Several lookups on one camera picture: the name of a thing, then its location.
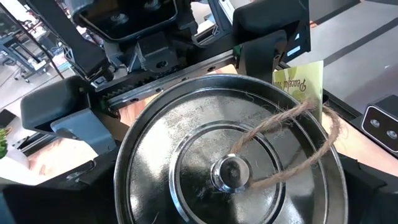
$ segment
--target blue sticker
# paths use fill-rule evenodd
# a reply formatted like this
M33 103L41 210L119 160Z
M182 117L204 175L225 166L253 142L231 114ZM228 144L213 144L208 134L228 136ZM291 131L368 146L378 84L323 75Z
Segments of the blue sticker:
M294 49L292 49L291 51L287 52L287 56L291 56L292 54L298 52L299 50L301 50L300 46L295 47Z

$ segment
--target metal tin lid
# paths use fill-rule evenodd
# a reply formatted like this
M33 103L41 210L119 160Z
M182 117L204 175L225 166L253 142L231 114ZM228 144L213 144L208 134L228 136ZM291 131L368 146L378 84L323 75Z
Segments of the metal tin lid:
M297 102L239 75L204 76L158 96L128 131L115 171L120 223L346 223L346 186L335 150L268 189L251 183L296 166L325 140L306 114L258 134L243 132Z

